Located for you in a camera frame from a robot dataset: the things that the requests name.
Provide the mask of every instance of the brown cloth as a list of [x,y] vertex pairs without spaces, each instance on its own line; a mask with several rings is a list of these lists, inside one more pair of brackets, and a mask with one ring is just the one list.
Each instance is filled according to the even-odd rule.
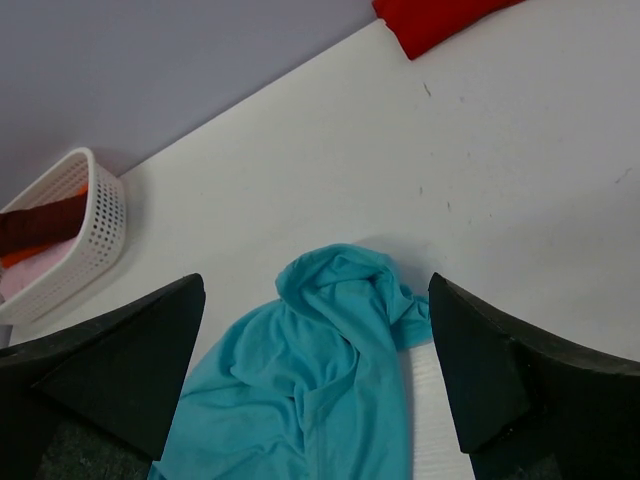
[[0,257],[76,237],[86,205],[84,193],[29,210],[0,213]]

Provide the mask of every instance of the white plastic basket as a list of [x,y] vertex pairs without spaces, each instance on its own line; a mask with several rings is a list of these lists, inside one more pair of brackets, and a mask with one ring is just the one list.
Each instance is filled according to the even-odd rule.
[[120,180],[88,148],[73,150],[2,212],[33,208],[75,195],[88,184],[84,223],[73,248],[55,267],[0,305],[0,324],[33,322],[104,273],[124,246],[126,206]]

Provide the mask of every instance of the gray fabric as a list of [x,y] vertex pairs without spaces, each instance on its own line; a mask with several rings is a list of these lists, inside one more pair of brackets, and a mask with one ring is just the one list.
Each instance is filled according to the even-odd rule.
[[71,419],[61,421],[42,456],[36,480],[143,480],[151,460]]

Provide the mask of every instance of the white tabletop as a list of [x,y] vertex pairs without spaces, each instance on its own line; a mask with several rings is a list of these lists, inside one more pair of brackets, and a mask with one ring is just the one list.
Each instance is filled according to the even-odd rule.
[[[635,0],[531,0],[414,63],[370,25],[126,174],[119,263],[12,342],[199,272],[196,362],[289,261],[354,242],[640,360],[639,24]],[[472,478],[433,346],[412,355],[415,475]]]

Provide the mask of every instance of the teal garment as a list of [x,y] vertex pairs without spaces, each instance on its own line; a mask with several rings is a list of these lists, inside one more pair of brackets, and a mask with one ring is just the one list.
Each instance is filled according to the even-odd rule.
[[392,260],[351,245],[307,253],[280,300],[241,318],[185,382],[152,480],[407,479],[396,350],[431,338],[429,304]]

